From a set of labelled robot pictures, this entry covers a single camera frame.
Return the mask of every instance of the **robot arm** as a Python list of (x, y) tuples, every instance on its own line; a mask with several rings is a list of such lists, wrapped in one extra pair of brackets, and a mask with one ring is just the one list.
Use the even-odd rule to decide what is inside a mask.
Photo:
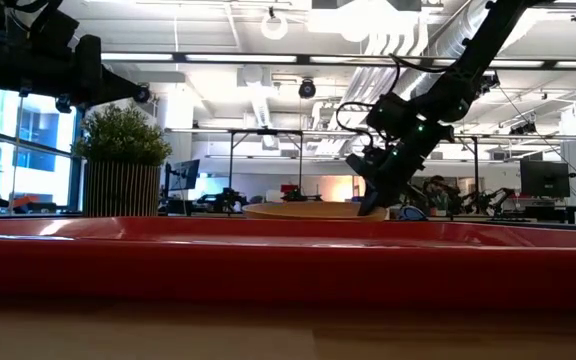
[(383, 95), (369, 112), (366, 123), (399, 140), (384, 149), (367, 148), (365, 156), (350, 155), (346, 162), (366, 180), (359, 215), (387, 207), (404, 191), (417, 170), (441, 140), (454, 141), (453, 128), (440, 123), (461, 120), (476, 98), (477, 87), (513, 28), (539, 0), (488, 2), (488, 16), (472, 39), (464, 39), (462, 56), (423, 95), (409, 101), (394, 93)]
[[(129, 97), (149, 99), (146, 87), (103, 67), (100, 38), (82, 36), (75, 51), (70, 49), (79, 23), (57, 10), (62, 0), (17, 2), (0, 1), (0, 89), (52, 96), (62, 112)], [(28, 27), (15, 11), (39, 14)]]

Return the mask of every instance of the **blue object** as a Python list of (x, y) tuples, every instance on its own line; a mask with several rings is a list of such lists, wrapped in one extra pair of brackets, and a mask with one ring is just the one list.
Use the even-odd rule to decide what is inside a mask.
[(397, 220), (405, 221), (424, 221), (428, 220), (426, 214), (414, 206), (404, 206), (399, 210)]

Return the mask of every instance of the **plant pot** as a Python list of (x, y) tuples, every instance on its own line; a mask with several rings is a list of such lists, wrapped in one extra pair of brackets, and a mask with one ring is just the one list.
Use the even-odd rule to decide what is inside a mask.
[(88, 162), (84, 167), (84, 216), (157, 216), (158, 166)]

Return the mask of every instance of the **red tray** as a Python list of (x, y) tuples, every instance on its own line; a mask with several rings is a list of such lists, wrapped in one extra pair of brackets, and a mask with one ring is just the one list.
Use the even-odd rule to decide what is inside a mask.
[(576, 231), (193, 218), (0, 220), (0, 295), (576, 309)]

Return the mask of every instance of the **desk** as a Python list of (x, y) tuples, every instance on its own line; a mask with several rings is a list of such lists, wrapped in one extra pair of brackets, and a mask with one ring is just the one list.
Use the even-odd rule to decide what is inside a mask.
[[(181, 217), (188, 217), (187, 215), (184, 214), (168, 214), (167, 216), (172, 216), (172, 217), (176, 217), (176, 216), (181, 216)], [(244, 214), (230, 214), (230, 216), (228, 216), (228, 214), (226, 213), (206, 213), (206, 212), (194, 212), (190, 215), (190, 217), (193, 218), (233, 218), (233, 219), (241, 219), (244, 218)]]
[[(506, 219), (506, 218), (493, 218), (487, 215), (457, 215), (453, 216), (429, 216), (429, 221), (459, 221), (459, 222), (499, 222), (499, 221), (506, 221), (506, 222), (513, 222), (513, 219)], [(537, 222), (535, 218), (520, 218), (517, 220), (522, 220), (522, 222)]]
[(54, 213), (31, 213), (31, 214), (0, 214), (0, 219), (67, 219), (80, 218), (83, 214), (54, 214)]
[(9, 299), (4, 359), (576, 359), (576, 313)]

